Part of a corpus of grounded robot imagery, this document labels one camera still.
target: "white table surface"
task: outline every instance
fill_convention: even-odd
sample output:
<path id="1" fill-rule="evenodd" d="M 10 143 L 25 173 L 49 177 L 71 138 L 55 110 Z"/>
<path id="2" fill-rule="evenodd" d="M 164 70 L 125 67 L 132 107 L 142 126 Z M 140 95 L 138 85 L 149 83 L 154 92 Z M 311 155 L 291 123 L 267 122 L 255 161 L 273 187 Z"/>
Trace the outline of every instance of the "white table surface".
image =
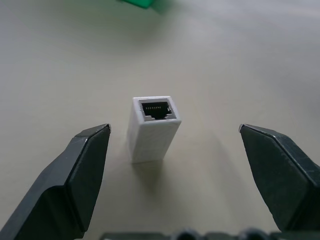
<path id="1" fill-rule="evenodd" d="M 133 167 L 131 98 L 163 95 L 182 124 L 161 167 Z M 0 227 L 70 139 L 103 123 L 112 133 L 84 239 L 276 230 L 238 127 L 284 133 L 320 163 L 320 2 L 0 1 Z"/>

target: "white plastic box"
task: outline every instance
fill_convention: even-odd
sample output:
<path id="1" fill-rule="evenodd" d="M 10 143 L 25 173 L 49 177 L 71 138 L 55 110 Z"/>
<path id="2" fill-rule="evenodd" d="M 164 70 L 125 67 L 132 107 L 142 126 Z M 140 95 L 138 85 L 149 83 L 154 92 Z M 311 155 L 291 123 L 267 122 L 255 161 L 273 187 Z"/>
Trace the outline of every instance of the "white plastic box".
<path id="1" fill-rule="evenodd" d="M 131 162 L 162 160 L 180 123 L 170 96 L 134 97 L 127 131 Z"/>

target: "green object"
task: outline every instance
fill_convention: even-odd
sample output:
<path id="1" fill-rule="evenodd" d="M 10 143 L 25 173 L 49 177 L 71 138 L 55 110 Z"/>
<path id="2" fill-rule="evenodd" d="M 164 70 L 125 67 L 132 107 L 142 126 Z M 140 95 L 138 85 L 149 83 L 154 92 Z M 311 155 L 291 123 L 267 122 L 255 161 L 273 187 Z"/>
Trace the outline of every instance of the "green object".
<path id="1" fill-rule="evenodd" d="M 128 3 L 137 5 L 141 8 L 147 9 L 154 2 L 154 0 L 124 0 Z"/>

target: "white network adapter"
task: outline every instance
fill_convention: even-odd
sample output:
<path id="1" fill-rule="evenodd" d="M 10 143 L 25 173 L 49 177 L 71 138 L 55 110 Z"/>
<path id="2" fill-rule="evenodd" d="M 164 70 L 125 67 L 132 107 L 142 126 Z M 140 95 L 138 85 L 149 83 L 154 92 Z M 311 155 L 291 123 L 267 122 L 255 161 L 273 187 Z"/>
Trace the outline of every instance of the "white network adapter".
<path id="1" fill-rule="evenodd" d="M 162 160 L 180 123 L 170 96 L 134 97 L 127 131 L 131 162 Z"/>

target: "black plastic part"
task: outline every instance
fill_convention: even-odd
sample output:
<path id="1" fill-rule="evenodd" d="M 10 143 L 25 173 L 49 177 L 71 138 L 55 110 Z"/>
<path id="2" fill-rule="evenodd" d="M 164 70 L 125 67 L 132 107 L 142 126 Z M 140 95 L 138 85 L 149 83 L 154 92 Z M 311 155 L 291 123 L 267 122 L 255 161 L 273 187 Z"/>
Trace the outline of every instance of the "black plastic part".
<path id="1" fill-rule="evenodd" d="M 172 240 L 172 236 L 161 233 L 128 232 L 128 233 L 105 233 L 100 240 Z M 246 229 L 238 236 L 229 235 L 223 232 L 209 232 L 199 236 L 202 240 L 319 240 L 319 232 L 275 232 L 266 234 L 259 229 Z"/>
<path id="2" fill-rule="evenodd" d="M 319 230 L 319 166 L 284 134 L 247 124 L 239 131 L 256 186 L 278 228 Z"/>
<path id="3" fill-rule="evenodd" d="M 202 240 L 202 238 L 199 233 L 191 228 L 186 228 L 171 236 L 171 240 Z"/>
<path id="4" fill-rule="evenodd" d="M 1 230 L 0 240 L 82 238 L 101 186 L 110 131 L 104 124 L 76 135 L 40 173 Z"/>
<path id="5" fill-rule="evenodd" d="M 171 114 L 169 104 L 166 101 L 141 103 L 144 115 L 151 116 L 155 120 L 166 119 Z"/>

